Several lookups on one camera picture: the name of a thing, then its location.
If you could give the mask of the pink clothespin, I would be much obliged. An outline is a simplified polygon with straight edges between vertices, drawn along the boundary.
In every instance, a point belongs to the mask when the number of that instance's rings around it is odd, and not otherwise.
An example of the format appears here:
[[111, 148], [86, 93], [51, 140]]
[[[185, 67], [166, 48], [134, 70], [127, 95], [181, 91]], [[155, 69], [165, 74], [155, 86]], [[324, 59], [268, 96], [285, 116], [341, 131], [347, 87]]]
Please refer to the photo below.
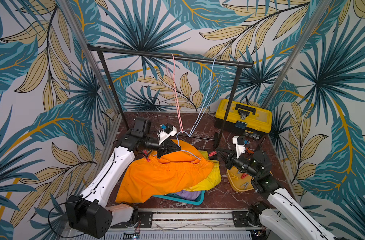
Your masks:
[[143, 150], [142, 151], [142, 155], [143, 155], [144, 159], [146, 159], [147, 162], [150, 162], [151, 161], [150, 160], [150, 153], [148, 151]]

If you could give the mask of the orange shorts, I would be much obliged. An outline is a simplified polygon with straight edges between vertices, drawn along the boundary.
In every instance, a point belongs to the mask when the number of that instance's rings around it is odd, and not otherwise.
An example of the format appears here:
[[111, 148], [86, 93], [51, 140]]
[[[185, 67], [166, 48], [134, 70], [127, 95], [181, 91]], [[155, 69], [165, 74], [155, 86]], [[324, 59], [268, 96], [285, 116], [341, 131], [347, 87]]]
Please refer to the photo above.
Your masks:
[[181, 151], [156, 157], [150, 162], [142, 158], [132, 162], [126, 170], [117, 193], [116, 203], [144, 203], [154, 195], [167, 195], [193, 187], [207, 178], [213, 163], [204, 157], [193, 161]]

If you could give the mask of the yellow black plastic toolbox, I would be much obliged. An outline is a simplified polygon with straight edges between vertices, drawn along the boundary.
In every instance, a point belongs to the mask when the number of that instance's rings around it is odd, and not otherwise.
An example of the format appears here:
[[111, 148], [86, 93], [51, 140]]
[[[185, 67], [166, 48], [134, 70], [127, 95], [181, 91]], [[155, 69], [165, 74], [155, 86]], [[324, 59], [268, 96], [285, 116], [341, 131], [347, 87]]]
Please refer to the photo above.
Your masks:
[[226, 123], [223, 123], [227, 105], [227, 99], [221, 100], [215, 113], [214, 126], [216, 128], [256, 140], [260, 140], [260, 138], [270, 133], [272, 126], [271, 111], [233, 101]]

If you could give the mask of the white wire hanger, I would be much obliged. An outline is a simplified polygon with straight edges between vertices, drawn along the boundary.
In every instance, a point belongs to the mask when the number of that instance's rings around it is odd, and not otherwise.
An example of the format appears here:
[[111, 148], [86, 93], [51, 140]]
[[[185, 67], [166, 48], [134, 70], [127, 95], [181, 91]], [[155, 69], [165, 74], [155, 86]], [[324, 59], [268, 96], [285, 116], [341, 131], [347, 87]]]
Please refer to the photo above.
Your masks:
[[[216, 89], [219, 87], [220, 82], [222, 80], [222, 74], [219, 75], [219, 78], [213, 78], [213, 67], [214, 67], [215, 62], [216, 62], [216, 58], [214, 58], [213, 63], [212, 63], [211, 75], [210, 75], [210, 80], [209, 80], [209, 87], [207, 88], [205, 98], [204, 98], [204, 100], [201, 104], [200, 112], [199, 112], [199, 114], [197, 116], [197, 119], [194, 122], [189, 134], [187, 134], [189, 138], [192, 137], [195, 129], [197, 128], [198, 124], [200, 123], [200, 121], [203, 117], [203, 114], [206, 112], [206, 109], [209, 107], [212, 98], [216, 95], [216, 91], [217, 91]], [[212, 85], [214, 80], [216, 80], [217, 84], [214, 86], [214, 89], [212, 90], [211, 85]]]

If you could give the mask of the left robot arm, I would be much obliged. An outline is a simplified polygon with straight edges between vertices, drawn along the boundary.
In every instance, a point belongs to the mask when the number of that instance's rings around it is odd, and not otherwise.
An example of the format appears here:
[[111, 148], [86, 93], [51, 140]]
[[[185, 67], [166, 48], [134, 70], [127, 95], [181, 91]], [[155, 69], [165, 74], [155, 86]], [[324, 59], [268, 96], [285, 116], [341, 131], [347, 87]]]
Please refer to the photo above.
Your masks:
[[156, 138], [148, 135], [150, 127], [151, 121], [136, 118], [134, 127], [114, 142], [113, 153], [90, 185], [79, 195], [69, 196], [65, 207], [70, 228], [100, 239], [110, 227], [139, 225], [140, 217], [136, 208], [127, 204], [108, 207], [107, 204], [115, 185], [135, 160], [136, 154], [144, 150], [156, 151], [160, 158], [181, 150], [171, 140], [177, 134], [176, 127], [161, 125]]

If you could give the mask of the purple shorts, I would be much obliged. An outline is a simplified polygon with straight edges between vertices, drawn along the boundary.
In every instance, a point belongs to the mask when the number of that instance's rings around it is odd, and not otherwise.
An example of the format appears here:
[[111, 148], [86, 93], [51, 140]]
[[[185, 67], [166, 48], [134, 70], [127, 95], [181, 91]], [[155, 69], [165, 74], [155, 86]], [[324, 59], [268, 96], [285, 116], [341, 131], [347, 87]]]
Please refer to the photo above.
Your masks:
[[195, 201], [200, 196], [201, 191], [189, 192], [189, 191], [182, 190], [175, 194], [184, 200]]

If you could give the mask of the yellow shorts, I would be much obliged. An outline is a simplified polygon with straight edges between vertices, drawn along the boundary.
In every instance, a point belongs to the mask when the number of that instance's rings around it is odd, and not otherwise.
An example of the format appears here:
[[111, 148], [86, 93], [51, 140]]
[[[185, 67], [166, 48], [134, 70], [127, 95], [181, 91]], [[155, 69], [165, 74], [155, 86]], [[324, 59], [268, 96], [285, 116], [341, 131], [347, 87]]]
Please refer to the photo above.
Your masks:
[[197, 192], [197, 191], [209, 191], [216, 187], [221, 182], [221, 174], [220, 174], [220, 164], [217, 160], [210, 160], [207, 151], [199, 151], [203, 157], [209, 162], [213, 163], [213, 168], [210, 174], [199, 182], [197, 185], [184, 189], [188, 192]]

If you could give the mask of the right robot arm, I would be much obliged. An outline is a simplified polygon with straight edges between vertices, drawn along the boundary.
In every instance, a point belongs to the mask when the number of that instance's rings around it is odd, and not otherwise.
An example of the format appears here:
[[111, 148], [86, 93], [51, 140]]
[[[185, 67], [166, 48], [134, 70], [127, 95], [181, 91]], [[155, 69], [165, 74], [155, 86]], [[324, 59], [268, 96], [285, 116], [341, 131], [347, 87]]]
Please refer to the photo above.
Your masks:
[[271, 174], [271, 161], [262, 151], [255, 151], [249, 159], [242, 153], [217, 148], [228, 170], [235, 167], [252, 177], [251, 185], [265, 202], [249, 207], [246, 221], [250, 226], [263, 226], [283, 240], [335, 240], [336, 236], [318, 223], [287, 189]]

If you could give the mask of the yellow clothespin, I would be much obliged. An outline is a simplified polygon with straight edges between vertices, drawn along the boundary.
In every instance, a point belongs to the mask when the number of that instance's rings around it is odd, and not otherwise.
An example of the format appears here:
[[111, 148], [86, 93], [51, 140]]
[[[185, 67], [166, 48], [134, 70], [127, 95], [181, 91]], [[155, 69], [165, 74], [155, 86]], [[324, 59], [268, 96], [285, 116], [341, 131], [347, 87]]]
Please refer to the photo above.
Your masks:
[[238, 180], [238, 176], [237, 175], [234, 175], [233, 173], [231, 172], [228, 172], [228, 176], [233, 180], [233, 181], [236, 181]]

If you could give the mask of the blue wire hanger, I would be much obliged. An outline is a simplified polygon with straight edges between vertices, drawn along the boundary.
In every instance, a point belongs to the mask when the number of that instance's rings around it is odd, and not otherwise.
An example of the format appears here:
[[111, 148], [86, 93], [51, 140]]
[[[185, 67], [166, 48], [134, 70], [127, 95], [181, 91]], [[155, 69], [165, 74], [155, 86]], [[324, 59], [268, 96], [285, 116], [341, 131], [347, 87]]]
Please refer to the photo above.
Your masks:
[[180, 151], [189, 156], [193, 161], [203, 158], [203, 155], [199, 150], [197, 150], [193, 145], [182, 140], [182, 133], [186, 134], [184, 131], [180, 131], [176, 134], [176, 144], [181, 148]]

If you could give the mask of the pink wire hanger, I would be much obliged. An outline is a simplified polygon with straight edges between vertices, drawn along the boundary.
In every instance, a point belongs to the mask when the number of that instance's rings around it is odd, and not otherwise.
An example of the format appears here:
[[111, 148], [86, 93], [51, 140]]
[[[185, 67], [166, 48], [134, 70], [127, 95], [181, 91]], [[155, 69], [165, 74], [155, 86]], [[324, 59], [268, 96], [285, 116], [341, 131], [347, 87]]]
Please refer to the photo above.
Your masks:
[[180, 104], [179, 104], [179, 97], [178, 97], [178, 93], [177, 93], [176, 78], [175, 78], [175, 73], [176, 73], [176, 60], [175, 60], [175, 57], [174, 57], [173, 54], [172, 54], [172, 60], [173, 60], [173, 69], [170, 70], [169, 67], [166, 67], [166, 71], [167, 71], [167, 75], [173, 81], [172, 88], [173, 88], [173, 92], [174, 92], [176, 112], [177, 112], [177, 117], [178, 117], [178, 121], [179, 121], [180, 132], [183, 132], [183, 123], [182, 123], [182, 117], [181, 117], [181, 108], [180, 108]]

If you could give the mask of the black handled screwdriver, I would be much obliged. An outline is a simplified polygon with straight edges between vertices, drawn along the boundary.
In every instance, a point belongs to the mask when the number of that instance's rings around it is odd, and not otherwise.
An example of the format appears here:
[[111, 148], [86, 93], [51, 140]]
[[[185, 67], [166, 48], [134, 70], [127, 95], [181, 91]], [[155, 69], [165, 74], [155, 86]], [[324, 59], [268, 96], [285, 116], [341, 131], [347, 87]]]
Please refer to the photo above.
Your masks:
[[257, 152], [257, 151], [260, 151], [260, 150], [261, 150], [261, 146], [262, 146], [262, 144], [263, 144], [263, 142], [264, 142], [265, 138], [266, 138], [266, 136], [262, 137], [262, 138], [258, 141], [257, 147], [256, 147], [256, 149], [255, 149], [255, 151], [254, 151], [254, 152]]

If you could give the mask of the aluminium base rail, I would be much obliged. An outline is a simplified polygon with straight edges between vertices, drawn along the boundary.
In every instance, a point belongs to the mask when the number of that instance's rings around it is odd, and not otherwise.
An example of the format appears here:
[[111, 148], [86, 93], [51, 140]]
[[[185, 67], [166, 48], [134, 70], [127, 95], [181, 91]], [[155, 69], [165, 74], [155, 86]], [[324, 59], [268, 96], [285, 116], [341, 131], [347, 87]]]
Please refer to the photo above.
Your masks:
[[140, 227], [110, 228], [104, 240], [278, 240], [265, 227], [242, 224], [245, 210], [236, 209], [141, 209]]

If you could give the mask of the yellow plastic tray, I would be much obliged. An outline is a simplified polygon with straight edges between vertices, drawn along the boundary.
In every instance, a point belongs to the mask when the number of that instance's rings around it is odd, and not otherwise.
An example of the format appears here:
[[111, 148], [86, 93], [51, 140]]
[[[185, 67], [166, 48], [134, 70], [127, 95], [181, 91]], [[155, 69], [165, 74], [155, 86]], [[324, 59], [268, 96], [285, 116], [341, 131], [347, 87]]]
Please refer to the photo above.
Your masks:
[[[228, 172], [233, 173], [234, 175], [238, 176], [238, 180], [233, 181], [229, 176], [228, 176]], [[247, 192], [247, 191], [251, 191], [254, 190], [252, 184], [251, 184], [251, 180], [252, 180], [252, 176], [248, 175], [246, 178], [241, 179], [241, 175], [243, 173], [241, 173], [238, 169], [236, 169], [235, 167], [233, 167], [231, 170], [226, 170], [226, 174], [227, 174], [227, 178], [228, 181], [232, 187], [232, 189], [238, 193], [242, 193], [242, 192]], [[243, 187], [240, 187], [241, 185], [243, 185], [244, 183], [249, 182], [249, 186], [247, 190], [244, 190]]]

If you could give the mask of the silver metal clothespin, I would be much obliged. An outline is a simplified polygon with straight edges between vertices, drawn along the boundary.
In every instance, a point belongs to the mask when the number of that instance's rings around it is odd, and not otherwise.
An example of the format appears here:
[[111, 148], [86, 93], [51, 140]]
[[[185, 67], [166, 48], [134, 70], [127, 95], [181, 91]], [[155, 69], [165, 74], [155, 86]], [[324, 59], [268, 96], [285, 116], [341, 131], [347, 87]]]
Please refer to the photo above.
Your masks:
[[247, 190], [248, 186], [249, 186], [249, 182], [246, 182], [243, 185], [241, 185], [240, 187], [243, 187], [244, 190]]

